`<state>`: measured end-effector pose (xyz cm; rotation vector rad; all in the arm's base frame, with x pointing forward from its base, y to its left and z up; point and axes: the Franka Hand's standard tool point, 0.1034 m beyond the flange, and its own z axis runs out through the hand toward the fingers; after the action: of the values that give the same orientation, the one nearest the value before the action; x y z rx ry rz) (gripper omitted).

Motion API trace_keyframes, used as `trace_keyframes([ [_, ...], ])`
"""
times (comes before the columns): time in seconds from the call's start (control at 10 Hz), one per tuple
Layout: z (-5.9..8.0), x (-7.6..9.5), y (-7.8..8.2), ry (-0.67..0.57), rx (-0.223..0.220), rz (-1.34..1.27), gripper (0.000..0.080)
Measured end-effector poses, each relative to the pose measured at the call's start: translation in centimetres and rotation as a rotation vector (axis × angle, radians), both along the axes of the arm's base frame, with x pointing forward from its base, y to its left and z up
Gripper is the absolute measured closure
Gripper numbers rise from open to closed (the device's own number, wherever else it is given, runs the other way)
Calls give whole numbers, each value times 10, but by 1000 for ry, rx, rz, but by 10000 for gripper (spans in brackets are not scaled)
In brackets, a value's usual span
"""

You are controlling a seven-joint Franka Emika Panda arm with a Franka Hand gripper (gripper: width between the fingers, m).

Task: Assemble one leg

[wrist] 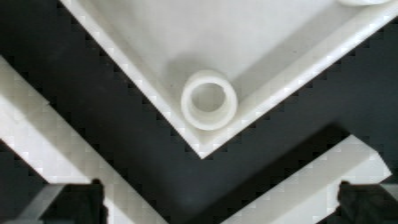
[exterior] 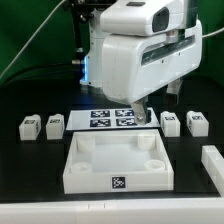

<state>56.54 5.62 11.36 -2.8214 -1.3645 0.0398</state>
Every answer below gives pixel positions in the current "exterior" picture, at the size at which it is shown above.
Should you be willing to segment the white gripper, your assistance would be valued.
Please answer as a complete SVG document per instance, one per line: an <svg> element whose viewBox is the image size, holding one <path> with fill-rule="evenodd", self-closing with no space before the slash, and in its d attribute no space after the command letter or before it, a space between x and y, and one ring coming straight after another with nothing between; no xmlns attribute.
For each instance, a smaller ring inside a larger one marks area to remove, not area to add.
<svg viewBox="0 0 224 224"><path fill-rule="evenodd" d="M103 93L111 101L131 104L135 123L145 125L148 112L141 98L167 84L166 93L178 95L180 77L199 66L201 54L200 21L185 30L183 40L171 44L166 43L165 33L151 37L109 35L102 47Z"/></svg>

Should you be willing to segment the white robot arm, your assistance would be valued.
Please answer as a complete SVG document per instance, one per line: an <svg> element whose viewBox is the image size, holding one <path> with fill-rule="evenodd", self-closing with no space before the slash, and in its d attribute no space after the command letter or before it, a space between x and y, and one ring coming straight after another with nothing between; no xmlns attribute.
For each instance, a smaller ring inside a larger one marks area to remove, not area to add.
<svg viewBox="0 0 224 224"><path fill-rule="evenodd" d="M197 0L84 0L90 51L80 83L148 122L147 96L198 68L202 25Z"/></svg>

